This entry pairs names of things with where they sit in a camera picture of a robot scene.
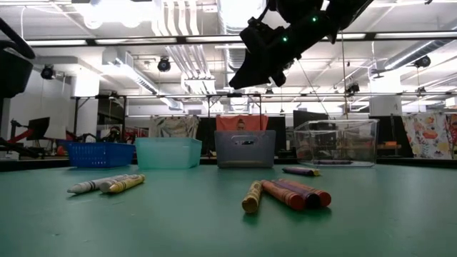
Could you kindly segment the grey plastic bin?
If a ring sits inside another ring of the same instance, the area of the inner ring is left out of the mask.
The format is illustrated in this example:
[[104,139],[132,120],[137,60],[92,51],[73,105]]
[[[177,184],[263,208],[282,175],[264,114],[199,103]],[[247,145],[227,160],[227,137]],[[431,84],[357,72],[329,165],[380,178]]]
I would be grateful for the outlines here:
[[274,163],[276,132],[215,131],[219,168],[271,168]]

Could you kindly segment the black table frame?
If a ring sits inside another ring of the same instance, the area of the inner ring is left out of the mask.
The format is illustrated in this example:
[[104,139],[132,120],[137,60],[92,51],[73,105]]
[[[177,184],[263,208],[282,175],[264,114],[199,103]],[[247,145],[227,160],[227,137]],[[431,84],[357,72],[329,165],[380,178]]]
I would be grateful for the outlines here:
[[[457,168],[457,160],[434,160],[426,158],[387,158],[380,157],[377,164],[397,166],[427,166],[438,168]],[[44,168],[70,167],[68,159],[33,159],[20,161],[0,161],[0,172],[24,171]]]

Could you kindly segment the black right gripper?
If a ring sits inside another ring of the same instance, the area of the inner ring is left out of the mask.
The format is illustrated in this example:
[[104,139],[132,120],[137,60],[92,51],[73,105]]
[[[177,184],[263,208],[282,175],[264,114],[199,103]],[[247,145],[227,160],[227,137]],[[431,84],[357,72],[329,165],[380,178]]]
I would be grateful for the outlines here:
[[289,26],[276,36],[277,71],[268,73],[250,53],[246,53],[241,67],[228,83],[230,87],[243,89],[268,84],[270,79],[277,87],[283,86],[286,83],[283,70],[333,30],[333,22],[326,11],[278,10],[278,13]]

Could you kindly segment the red flower print fabric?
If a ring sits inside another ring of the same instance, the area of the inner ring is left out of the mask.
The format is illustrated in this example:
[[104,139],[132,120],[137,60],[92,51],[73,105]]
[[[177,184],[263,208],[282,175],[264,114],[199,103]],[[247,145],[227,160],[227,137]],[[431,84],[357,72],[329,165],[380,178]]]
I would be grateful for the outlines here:
[[453,144],[453,158],[457,160],[457,114],[450,114],[448,123]]

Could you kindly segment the silver ventilation duct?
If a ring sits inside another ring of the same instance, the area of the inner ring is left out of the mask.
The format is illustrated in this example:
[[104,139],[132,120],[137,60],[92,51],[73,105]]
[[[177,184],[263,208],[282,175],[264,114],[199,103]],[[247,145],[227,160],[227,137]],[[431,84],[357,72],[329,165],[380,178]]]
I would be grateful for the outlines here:
[[[223,34],[238,36],[248,26],[251,17],[258,17],[267,0],[217,0],[218,17]],[[227,49],[225,59],[231,70],[237,71],[244,59],[243,49]]]

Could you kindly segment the leaf print fabric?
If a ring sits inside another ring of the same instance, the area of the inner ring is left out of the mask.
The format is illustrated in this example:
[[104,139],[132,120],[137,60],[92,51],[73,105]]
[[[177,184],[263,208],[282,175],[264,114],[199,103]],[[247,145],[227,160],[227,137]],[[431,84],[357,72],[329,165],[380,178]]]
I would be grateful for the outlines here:
[[151,138],[196,138],[198,116],[153,116],[149,123]]

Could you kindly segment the black monitor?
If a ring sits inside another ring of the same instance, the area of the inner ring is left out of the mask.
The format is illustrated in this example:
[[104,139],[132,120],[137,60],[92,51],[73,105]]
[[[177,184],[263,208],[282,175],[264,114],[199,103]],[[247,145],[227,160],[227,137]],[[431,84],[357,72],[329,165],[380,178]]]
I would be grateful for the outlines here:
[[27,141],[45,139],[45,134],[49,128],[49,117],[43,117],[39,119],[32,119],[28,123],[28,130],[31,134],[26,137]]
[[308,111],[293,111],[293,128],[297,129],[308,121],[328,120],[327,114],[314,113]]

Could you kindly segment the black metal rack frame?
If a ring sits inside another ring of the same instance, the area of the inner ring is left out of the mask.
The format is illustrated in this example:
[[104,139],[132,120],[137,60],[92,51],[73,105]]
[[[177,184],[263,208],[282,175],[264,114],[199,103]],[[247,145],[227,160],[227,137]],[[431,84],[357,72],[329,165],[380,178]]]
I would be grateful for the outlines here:
[[75,100],[74,104],[74,127],[73,133],[76,135],[91,133],[96,135],[97,131],[97,117],[98,117],[98,102],[99,100],[114,101],[121,99],[119,105],[122,106],[123,114],[121,119],[121,140],[126,140],[126,111],[128,101],[126,96],[120,95],[96,95],[96,96],[72,96],[71,99]]

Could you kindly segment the orange fabric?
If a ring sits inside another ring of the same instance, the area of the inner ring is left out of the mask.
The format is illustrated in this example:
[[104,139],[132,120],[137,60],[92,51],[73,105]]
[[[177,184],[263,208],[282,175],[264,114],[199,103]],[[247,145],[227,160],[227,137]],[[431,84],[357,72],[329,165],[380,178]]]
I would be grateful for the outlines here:
[[265,131],[268,125],[268,116],[265,115],[217,116],[216,130],[237,131],[236,124],[239,119],[245,122],[245,131]]

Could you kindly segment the white crayon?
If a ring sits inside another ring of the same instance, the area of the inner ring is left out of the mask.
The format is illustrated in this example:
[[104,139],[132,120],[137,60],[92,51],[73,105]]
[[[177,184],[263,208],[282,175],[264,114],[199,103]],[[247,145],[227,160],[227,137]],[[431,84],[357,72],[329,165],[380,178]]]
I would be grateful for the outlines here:
[[107,181],[117,181],[120,178],[126,178],[128,175],[123,174],[123,175],[118,175],[118,176],[111,176],[111,177],[106,177],[106,178],[99,178],[96,180],[90,180],[90,181],[85,181],[81,183],[77,183],[70,187],[67,192],[68,193],[73,193],[73,194],[82,194],[82,193],[87,193],[90,191],[95,191],[99,189],[99,186]]
[[107,181],[104,181],[103,183],[100,184],[99,186],[99,190],[102,192],[102,193],[108,193],[109,192],[109,188],[115,184],[116,182],[118,181],[123,181],[123,180],[126,180],[126,179],[135,179],[135,178],[138,178],[139,176],[134,174],[134,175],[122,175],[122,176],[114,176],[114,177],[111,177],[109,180]]

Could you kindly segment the blue plastic basket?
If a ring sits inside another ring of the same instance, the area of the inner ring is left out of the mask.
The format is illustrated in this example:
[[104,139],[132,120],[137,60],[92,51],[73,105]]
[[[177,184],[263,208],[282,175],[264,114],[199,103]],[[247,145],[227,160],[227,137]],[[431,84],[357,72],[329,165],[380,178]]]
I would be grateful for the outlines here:
[[67,151],[72,166],[78,168],[112,168],[131,164],[136,150],[127,143],[68,143]]

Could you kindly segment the white board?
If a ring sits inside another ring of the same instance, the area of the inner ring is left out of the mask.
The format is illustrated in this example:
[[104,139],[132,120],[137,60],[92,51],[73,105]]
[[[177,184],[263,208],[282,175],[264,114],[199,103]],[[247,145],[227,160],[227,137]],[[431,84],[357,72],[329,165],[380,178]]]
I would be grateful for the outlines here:
[[49,124],[44,138],[66,140],[66,127],[61,124]]

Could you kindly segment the teal plastic bin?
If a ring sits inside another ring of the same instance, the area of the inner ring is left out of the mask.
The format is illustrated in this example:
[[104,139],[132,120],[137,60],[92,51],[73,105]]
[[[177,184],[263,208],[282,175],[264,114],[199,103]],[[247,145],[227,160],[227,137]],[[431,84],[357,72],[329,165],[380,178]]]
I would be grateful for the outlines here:
[[194,138],[137,138],[141,169],[187,169],[200,164],[202,142]]

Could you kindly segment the clear plastic bin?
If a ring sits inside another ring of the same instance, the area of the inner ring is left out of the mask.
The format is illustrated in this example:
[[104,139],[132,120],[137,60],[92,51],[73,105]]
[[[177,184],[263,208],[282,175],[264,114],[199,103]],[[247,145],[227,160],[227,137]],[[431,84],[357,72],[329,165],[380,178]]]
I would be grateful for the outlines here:
[[[372,167],[378,120],[308,121],[293,131],[297,161],[313,167]],[[315,165],[315,160],[350,160],[349,165]]]

